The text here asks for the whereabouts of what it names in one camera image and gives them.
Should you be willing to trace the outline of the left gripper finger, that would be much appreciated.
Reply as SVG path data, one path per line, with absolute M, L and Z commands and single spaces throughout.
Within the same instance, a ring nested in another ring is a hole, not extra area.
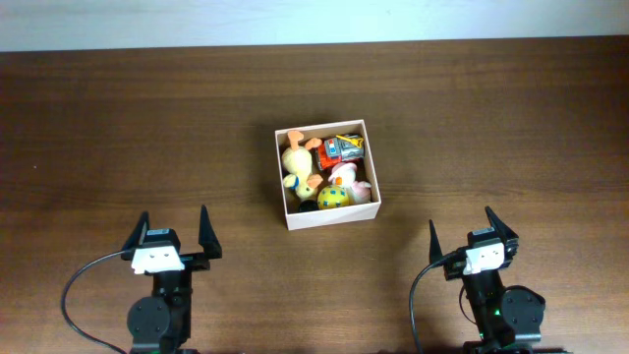
M 209 260 L 222 258 L 222 247 L 212 228 L 209 212 L 205 205 L 200 207 L 199 244 L 203 249 L 204 255 Z
M 138 246 L 141 243 L 141 239 L 143 238 L 143 236 L 145 235 L 148 229 L 149 229 L 149 214 L 147 211 L 144 211 L 141 214 L 139 221 L 137 222 L 131 235 L 123 244 L 121 250 L 128 251 Z

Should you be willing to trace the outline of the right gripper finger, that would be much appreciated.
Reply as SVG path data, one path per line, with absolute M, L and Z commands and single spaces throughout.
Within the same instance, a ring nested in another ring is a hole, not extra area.
M 433 220 L 429 220 L 429 262 L 437 264 L 443 258 L 442 250 Z
M 485 212 L 489 224 L 502 240 L 516 240 L 518 238 L 518 235 L 495 214 L 490 206 L 485 207 Z

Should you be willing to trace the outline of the black round lid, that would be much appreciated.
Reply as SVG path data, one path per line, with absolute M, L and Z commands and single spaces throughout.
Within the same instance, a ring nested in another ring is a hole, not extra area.
M 318 204 L 314 200 L 302 201 L 300 202 L 299 207 L 298 207 L 298 212 L 311 212 L 311 211 L 317 211 L 317 210 L 318 210 Z

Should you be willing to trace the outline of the yellow ball blue letters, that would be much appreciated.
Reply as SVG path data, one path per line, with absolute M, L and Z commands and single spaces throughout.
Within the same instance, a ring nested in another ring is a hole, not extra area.
M 317 196 L 317 206 L 319 209 L 347 207 L 349 204 L 350 199 L 347 191 L 337 185 L 324 187 Z

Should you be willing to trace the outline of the pink hat duck figure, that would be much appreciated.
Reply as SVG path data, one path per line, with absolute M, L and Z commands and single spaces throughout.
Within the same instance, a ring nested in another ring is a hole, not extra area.
M 331 170 L 328 182 L 343 188 L 349 196 L 351 205 L 363 205 L 372 201 L 372 184 L 359 181 L 358 166 L 354 162 L 340 162 Z

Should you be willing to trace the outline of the yellow plush duck toy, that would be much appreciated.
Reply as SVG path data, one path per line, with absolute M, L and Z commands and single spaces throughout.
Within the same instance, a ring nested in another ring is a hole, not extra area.
M 282 185 L 294 191 L 301 201 L 312 199 L 323 182 L 319 174 L 313 173 L 312 151 L 322 144 L 322 140 L 312 138 L 301 146 L 304 135 L 296 130 L 289 131 L 287 138 L 290 146 L 281 155 L 281 165 L 288 174 L 283 178 Z

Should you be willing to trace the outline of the red grey toy truck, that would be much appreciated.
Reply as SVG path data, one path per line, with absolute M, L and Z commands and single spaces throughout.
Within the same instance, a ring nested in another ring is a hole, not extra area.
M 364 138 L 356 134 L 328 138 L 316 149 L 315 161 L 319 170 L 328 170 L 341 162 L 354 162 L 365 156 Z

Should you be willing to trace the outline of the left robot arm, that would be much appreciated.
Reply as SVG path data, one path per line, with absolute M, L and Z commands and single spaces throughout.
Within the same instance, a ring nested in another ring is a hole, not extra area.
M 127 327 L 133 338 L 132 353 L 185 353 L 191 337 L 193 273 L 207 271 L 222 257 L 222 247 L 205 206 L 200 208 L 198 243 L 202 250 L 182 254 L 172 228 L 152 229 L 145 211 L 122 246 L 121 259 L 135 274 L 152 278 L 151 293 L 132 305 Z

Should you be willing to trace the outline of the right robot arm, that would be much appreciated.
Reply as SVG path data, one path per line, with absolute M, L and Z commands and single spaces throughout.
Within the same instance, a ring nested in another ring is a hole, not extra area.
M 545 299 L 522 286 L 505 286 L 499 272 L 510 267 L 519 236 L 485 208 L 489 227 L 467 234 L 467 245 L 443 254 L 433 223 L 429 225 L 429 264 L 446 280 L 460 279 L 480 339 L 463 344 L 465 353 L 531 353 L 542 339 Z

